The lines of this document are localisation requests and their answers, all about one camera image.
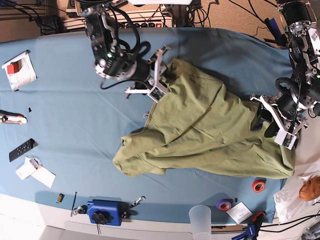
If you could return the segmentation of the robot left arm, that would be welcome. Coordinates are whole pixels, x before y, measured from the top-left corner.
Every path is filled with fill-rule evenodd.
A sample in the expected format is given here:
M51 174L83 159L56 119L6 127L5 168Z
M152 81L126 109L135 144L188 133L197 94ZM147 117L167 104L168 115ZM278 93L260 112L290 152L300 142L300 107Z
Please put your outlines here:
M292 75L276 79L278 95L250 97L259 102L251 131L259 131L268 122L264 136L291 150L300 129L309 125L305 114L320 115L320 35L309 1L277 0L274 5L281 13L284 33L274 20L264 22L274 36L272 43L288 49Z

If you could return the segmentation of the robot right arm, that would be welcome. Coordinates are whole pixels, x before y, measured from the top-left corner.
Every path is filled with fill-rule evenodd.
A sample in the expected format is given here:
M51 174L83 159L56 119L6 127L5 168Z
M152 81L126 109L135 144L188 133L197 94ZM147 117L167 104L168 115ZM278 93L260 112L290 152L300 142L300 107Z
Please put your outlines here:
M143 57L150 51L151 44L141 41L137 27L129 15L114 7L108 0L80 0L77 14L85 20L86 35L91 41L95 59L95 72L104 81L112 80L117 85L132 82L125 89L126 98L133 94L142 94L158 103L169 93L169 87L162 81L162 76L169 73L163 62L163 55L169 49L164 45L157 49L152 57ZM135 36L135 45L119 37L119 22L116 14L123 16L129 23Z

